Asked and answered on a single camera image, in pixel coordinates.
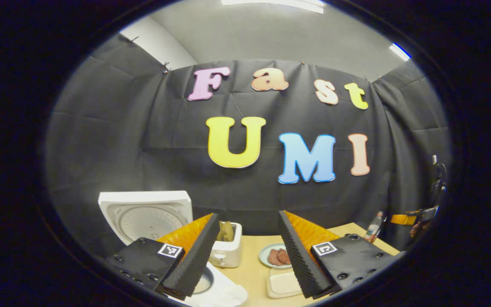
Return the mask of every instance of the white toaster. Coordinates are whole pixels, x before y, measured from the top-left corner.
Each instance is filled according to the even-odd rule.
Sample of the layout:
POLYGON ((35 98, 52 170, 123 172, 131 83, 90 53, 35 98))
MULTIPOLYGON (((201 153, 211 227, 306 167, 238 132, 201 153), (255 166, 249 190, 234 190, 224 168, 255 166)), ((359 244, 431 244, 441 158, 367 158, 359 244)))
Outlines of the white toaster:
POLYGON ((230 222, 234 229, 232 242, 215 241, 210 254, 210 263, 223 268, 236 268, 242 261, 242 225, 230 222))

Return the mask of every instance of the table surface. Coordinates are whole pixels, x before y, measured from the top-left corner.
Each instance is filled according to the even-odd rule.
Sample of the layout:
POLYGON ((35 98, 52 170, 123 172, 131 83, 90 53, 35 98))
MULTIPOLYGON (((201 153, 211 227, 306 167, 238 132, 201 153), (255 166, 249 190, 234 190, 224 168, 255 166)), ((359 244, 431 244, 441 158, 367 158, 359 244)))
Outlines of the table surface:
MULTIPOLYGON (((343 237, 347 233, 356 233, 362 237, 367 232, 356 223, 349 223, 328 230, 340 237, 343 237)), ((259 260, 259 252, 265 246, 274 243, 283 243, 281 236, 244 235, 242 237, 243 248, 241 264, 237 268, 217 267, 222 274, 225 274, 225 276, 230 278, 235 284, 240 284, 247 290, 248 300, 240 307, 300 307, 324 299, 326 296, 316 300, 312 298, 306 299, 302 293, 300 295, 279 299, 272 299, 267 296, 266 283, 269 278, 270 268, 265 266, 261 260, 259 260)), ((380 239, 376 239, 374 245, 390 255, 399 253, 397 249, 394 249, 380 239)))

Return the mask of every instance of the black fabric backdrop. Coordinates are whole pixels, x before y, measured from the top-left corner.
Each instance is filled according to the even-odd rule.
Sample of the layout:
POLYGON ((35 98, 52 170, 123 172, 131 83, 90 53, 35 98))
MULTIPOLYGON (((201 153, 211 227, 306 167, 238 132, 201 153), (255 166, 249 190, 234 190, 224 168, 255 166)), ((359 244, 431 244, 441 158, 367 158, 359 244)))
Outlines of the black fabric backdrop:
MULTIPOLYGON (((366 228, 376 212, 418 209, 428 185, 431 155, 450 166, 451 148, 441 103, 411 61, 374 83, 330 68, 280 60, 198 64, 162 74, 162 65, 118 35, 87 58, 52 113, 46 138, 49 190, 62 221, 84 247, 107 255, 122 246, 99 210, 101 191, 186 190, 193 216, 218 212, 242 224, 245 235, 276 235, 277 211, 288 210, 323 227, 356 222, 366 228), (206 101, 187 101, 195 70, 230 67, 206 101), (282 70, 284 91, 252 89, 253 72, 282 70), (314 80, 336 87, 337 105, 321 103, 314 80), (344 85, 364 89, 367 110, 353 106, 344 85), (210 117, 228 116, 229 147, 245 148, 243 117, 259 116, 261 154, 244 169, 226 169, 207 153, 210 117), (302 135, 312 148, 320 134, 336 138, 331 182, 282 185, 284 148, 278 136, 302 135), (371 171, 355 177, 347 136, 366 134, 371 171)), ((386 222, 381 237, 398 249, 409 227, 386 222)))

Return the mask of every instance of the white wall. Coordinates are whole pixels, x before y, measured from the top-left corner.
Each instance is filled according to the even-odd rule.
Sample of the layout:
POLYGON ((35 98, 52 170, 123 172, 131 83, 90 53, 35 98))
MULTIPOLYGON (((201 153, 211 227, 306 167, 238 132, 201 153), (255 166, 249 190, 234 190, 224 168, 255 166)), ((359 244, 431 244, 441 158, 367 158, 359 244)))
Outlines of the white wall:
POLYGON ((150 16, 121 30, 121 34, 128 39, 138 37, 134 43, 142 47, 160 63, 170 62, 167 68, 176 70, 197 64, 189 52, 150 16))

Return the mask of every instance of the bottle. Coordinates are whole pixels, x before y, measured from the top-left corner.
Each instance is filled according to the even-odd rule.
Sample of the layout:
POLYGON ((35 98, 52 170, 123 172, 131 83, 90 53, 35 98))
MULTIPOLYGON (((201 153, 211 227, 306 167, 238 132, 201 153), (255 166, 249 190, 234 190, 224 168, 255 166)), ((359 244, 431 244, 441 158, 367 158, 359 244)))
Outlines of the bottle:
POLYGON ((374 241, 373 239, 376 238, 376 235, 378 235, 378 230, 380 229, 380 226, 382 226, 382 216, 384 213, 382 211, 379 211, 378 214, 376 214, 376 217, 372 222, 370 222, 369 228, 367 229, 367 233, 363 237, 367 241, 374 241))

